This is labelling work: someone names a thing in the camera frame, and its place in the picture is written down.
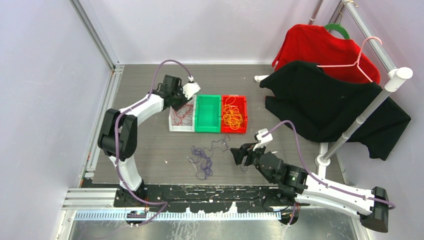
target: t-shirt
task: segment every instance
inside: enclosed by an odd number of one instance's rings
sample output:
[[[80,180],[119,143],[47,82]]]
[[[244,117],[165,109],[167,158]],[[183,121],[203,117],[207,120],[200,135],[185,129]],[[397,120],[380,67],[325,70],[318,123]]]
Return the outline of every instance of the t-shirt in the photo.
[[[356,62],[361,48],[351,39],[331,35],[323,26],[297,24],[287,31],[284,43],[272,62],[275,70],[293,61],[319,63],[320,65],[349,65]],[[364,55],[360,68],[375,83],[380,83],[377,67]],[[325,67],[323,71],[340,81],[365,84],[370,81],[356,66]]]
[[[337,141],[382,91],[375,82],[339,81],[316,63],[304,61],[284,65],[259,86],[275,95],[266,97],[266,109],[281,121],[292,121],[305,139],[319,143]],[[389,97],[348,141],[366,145],[370,158],[386,160],[410,120]]]

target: wall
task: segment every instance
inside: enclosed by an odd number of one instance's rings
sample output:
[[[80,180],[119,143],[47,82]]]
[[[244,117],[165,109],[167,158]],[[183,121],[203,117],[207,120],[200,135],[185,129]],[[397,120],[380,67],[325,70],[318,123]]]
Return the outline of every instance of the wall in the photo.
[[[377,240],[418,239],[424,235],[423,211],[421,208],[424,191],[421,190],[424,177],[424,68],[422,67],[424,34],[422,29],[422,1],[396,0],[366,1],[355,0],[357,11],[368,24],[373,34],[383,41],[383,46],[396,66],[410,67],[413,78],[408,80],[391,97],[412,118],[406,131],[395,146],[387,161],[369,159],[367,148],[360,143],[347,143],[339,151],[340,161],[346,169],[347,180],[359,187],[380,186],[397,208],[390,211],[389,233],[372,232]],[[357,43],[363,35],[346,12],[342,25]],[[366,55],[378,63],[370,47]],[[381,86],[388,81],[386,71],[377,64],[382,76]]]
[[[69,1],[0,8],[0,238],[50,240],[110,70]]]
[[[271,63],[294,24],[308,23],[316,0],[86,0],[121,64]],[[316,24],[327,22],[325,0]]]

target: yellow string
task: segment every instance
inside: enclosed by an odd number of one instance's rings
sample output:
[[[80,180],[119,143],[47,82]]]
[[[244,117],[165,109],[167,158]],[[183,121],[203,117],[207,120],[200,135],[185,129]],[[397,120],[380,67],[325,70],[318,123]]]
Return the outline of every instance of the yellow string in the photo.
[[[232,101],[231,103],[227,103],[231,97],[234,98],[234,101]],[[224,123],[228,125],[232,130],[239,129],[243,123],[243,116],[240,113],[239,108],[237,106],[232,105],[235,102],[236,102],[236,97],[229,96],[225,100],[225,104],[222,106],[222,110],[223,110],[222,118],[224,120]]]

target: clothes hanger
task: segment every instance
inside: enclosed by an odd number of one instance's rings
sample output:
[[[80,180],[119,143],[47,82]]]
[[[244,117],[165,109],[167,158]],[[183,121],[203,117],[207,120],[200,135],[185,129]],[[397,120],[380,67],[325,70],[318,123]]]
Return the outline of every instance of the clothes hanger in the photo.
[[[338,13],[340,13],[340,15],[341,15],[340,21],[342,21],[343,13],[340,11],[340,9],[338,10]],[[334,30],[334,31],[338,32],[346,40],[351,39],[348,31],[346,31],[346,29],[344,27],[342,27],[342,25],[340,25],[340,23],[329,23],[329,24],[325,25],[324,28],[327,31]]]
[[[360,47],[360,51],[359,51],[359,55],[358,55],[358,58],[357,58],[357,60],[354,62],[354,63],[352,63],[352,64],[348,64],[348,65],[317,65],[317,67],[319,67],[319,68],[339,68],[339,67],[353,67],[353,66],[356,66],[358,69],[359,69],[359,71],[370,81],[370,82],[373,82],[373,80],[371,80],[371,78],[359,67],[359,60],[361,59],[361,56],[362,56],[362,50],[364,49],[364,45],[365,45],[365,43],[368,41],[368,40],[370,40],[370,39],[375,39],[375,40],[377,40],[377,41],[379,41],[380,42],[380,44],[381,45],[383,45],[383,42],[382,42],[382,40],[380,39],[380,38],[378,38],[378,37],[376,37],[376,36],[370,36],[370,37],[368,37],[367,39],[365,39],[363,42],[362,42],[362,46]]]

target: green box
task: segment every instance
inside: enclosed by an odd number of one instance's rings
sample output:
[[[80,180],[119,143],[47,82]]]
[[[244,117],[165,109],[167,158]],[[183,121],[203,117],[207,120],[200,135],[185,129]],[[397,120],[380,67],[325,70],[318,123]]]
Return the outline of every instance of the green box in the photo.
[[[194,131],[221,132],[221,95],[197,95]]]

